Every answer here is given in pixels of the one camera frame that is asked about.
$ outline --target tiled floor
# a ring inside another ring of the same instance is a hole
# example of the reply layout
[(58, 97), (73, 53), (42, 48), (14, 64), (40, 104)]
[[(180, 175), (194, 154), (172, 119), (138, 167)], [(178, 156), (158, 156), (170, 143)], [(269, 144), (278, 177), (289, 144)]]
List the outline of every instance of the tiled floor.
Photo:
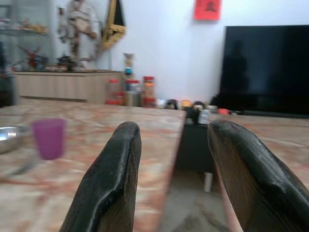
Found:
[(227, 232), (219, 184), (203, 191), (203, 174), (175, 170), (160, 232)]

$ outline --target low wooden sideboard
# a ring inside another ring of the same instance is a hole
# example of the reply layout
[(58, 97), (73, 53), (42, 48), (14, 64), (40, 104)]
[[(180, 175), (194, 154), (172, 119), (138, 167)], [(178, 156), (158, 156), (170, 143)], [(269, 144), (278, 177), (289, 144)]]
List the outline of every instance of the low wooden sideboard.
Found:
[(110, 78), (121, 72), (15, 72), (17, 103), (23, 99), (46, 99), (101, 103), (106, 101)]

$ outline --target red paper decoration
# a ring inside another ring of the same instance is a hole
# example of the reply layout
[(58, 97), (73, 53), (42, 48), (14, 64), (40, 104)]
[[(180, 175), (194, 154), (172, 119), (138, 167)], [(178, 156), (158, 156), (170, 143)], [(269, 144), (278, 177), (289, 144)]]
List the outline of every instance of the red paper decoration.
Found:
[(219, 20), (221, 0), (197, 0), (194, 18), (196, 20)]

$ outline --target marble tabletop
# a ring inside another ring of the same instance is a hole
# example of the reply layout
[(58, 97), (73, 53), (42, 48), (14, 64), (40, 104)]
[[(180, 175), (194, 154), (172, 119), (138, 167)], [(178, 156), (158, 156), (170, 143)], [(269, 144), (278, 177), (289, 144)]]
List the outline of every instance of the marble tabletop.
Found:
[[(86, 170), (125, 121), (139, 125), (142, 141), (134, 231), (157, 231), (185, 112), (30, 100), (0, 109), (0, 126), (29, 127), (53, 117), (67, 121), (62, 158), (40, 160), (31, 134), (22, 147), (0, 155), (0, 232), (57, 232)], [(33, 162), (26, 173), (12, 175)]]
[[(217, 115), (213, 119), (232, 121), (255, 133), (309, 189), (308, 119), (230, 115)], [(223, 185), (222, 194), (230, 231), (243, 232)]]

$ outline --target television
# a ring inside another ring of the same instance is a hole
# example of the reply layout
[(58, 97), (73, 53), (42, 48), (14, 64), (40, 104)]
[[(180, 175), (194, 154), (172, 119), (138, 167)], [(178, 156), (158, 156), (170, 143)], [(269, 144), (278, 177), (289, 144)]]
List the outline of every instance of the television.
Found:
[(218, 106), (309, 115), (309, 26), (226, 27)]

